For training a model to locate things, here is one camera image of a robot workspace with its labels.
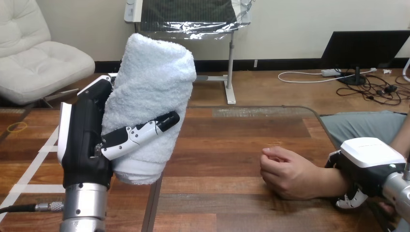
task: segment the wooden table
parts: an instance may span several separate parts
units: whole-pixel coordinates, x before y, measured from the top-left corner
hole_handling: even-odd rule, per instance
[[[28,127],[4,132],[14,122],[0,112],[0,118],[8,118],[7,123],[0,123],[0,200],[16,197],[15,204],[62,201],[63,171],[53,136],[59,111],[14,114],[15,120]],[[335,150],[317,115],[307,108],[188,109],[160,181],[152,186],[130,186],[113,177],[107,231],[380,230],[366,207],[343,214],[324,200],[284,201],[268,191],[259,174],[259,157],[262,148],[274,145],[293,150],[318,166],[324,166],[327,155]],[[21,182],[39,156],[44,159],[38,168],[27,183]],[[17,183],[25,187],[14,188],[16,195],[11,190]],[[7,214],[0,222],[0,232],[58,231],[61,218],[61,213]]]
[[[379,231],[368,208],[343,214],[328,201],[284,201],[260,177],[265,147],[318,166],[335,151],[303,107],[189,109],[158,182],[149,229],[161,232]]]

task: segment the white towel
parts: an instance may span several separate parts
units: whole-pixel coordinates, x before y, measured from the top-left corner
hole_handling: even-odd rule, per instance
[[[113,160],[121,181],[155,182],[171,157],[185,117],[196,71],[192,53],[181,45],[132,35],[125,47],[114,90],[105,104],[102,134],[147,123],[170,111],[178,124],[140,149]]]

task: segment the robotic hand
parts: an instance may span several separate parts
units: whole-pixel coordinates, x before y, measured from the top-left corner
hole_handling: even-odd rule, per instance
[[[359,207],[368,197],[384,197],[402,220],[398,231],[410,231],[410,159],[376,138],[345,141],[340,151],[329,155],[326,168],[338,168],[353,180],[353,186],[336,200],[336,207]]]
[[[78,93],[77,103],[62,103],[58,159],[64,169],[66,198],[61,232],[104,232],[111,160],[138,149],[179,121],[179,115],[170,112],[101,136],[105,102],[114,78],[100,76]]]

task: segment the wrist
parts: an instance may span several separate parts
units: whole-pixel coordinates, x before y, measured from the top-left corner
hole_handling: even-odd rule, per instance
[[[336,168],[320,168],[317,197],[339,197],[347,193],[351,180]]]

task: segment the white cable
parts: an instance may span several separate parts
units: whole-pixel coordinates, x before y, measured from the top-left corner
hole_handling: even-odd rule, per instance
[[[375,72],[376,70],[377,70],[376,68],[371,68],[369,71],[361,72],[360,74],[371,73],[371,72]],[[283,81],[283,82],[288,82],[288,83],[320,83],[320,82],[334,81],[334,80],[341,79],[341,78],[355,76],[355,74],[353,74],[353,75],[349,75],[349,76],[341,76],[341,77],[338,77],[338,78],[332,78],[332,79],[327,79],[327,80],[322,80],[322,81],[286,81],[286,80],[283,80],[280,77],[282,74],[286,74],[286,73],[299,73],[299,74],[307,74],[307,75],[321,75],[322,74],[322,73],[307,73],[307,72],[284,72],[284,73],[282,72],[281,74],[278,75],[278,79]]]
[[[409,59],[409,61],[407,61],[407,64],[403,69],[403,78],[408,82],[410,82],[410,79],[406,76],[406,71],[409,68],[409,66],[410,66],[410,59]]]

